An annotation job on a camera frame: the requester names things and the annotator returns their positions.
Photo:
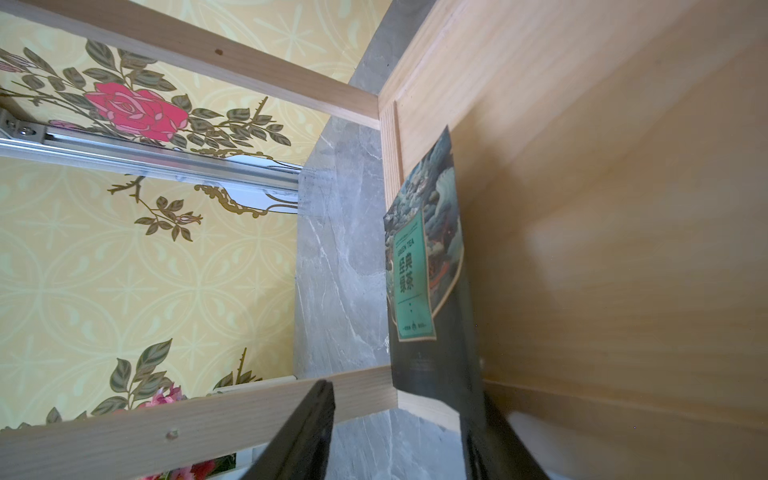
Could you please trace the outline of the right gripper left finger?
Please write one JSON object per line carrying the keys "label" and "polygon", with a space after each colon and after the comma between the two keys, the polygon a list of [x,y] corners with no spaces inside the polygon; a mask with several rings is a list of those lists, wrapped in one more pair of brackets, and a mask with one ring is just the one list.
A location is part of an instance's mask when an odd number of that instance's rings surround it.
{"label": "right gripper left finger", "polygon": [[243,479],[324,479],[334,412],[332,383],[315,382]]}

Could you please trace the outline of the wooden two-tier shelf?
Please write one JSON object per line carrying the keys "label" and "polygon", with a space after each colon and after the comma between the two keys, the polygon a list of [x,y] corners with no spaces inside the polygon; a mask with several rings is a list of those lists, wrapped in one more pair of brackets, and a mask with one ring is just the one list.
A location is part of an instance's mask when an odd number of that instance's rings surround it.
{"label": "wooden two-tier shelf", "polygon": [[485,377],[572,478],[767,475],[767,5],[439,1],[379,94],[129,1],[3,11],[376,127],[449,128]]}

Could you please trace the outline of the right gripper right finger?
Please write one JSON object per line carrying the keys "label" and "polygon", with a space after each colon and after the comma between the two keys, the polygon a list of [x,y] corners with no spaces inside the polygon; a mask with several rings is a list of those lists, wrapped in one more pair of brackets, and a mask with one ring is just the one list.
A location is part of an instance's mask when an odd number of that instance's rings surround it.
{"label": "right gripper right finger", "polygon": [[460,417],[467,479],[548,479],[487,393],[482,417]]}

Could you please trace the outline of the artificial flower bouquet in vase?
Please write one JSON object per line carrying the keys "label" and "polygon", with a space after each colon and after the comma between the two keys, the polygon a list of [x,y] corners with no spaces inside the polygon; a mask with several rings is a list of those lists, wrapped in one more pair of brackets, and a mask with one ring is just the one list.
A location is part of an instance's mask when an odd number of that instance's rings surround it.
{"label": "artificial flower bouquet in vase", "polygon": [[[149,408],[164,404],[175,403],[185,399],[180,386],[171,383],[169,387],[161,387],[140,408]],[[196,463],[191,466],[179,467],[170,471],[147,476],[147,479],[158,480],[204,480],[211,475],[223,473],[236,467],[236,454],[221,456],[212,460]]]}

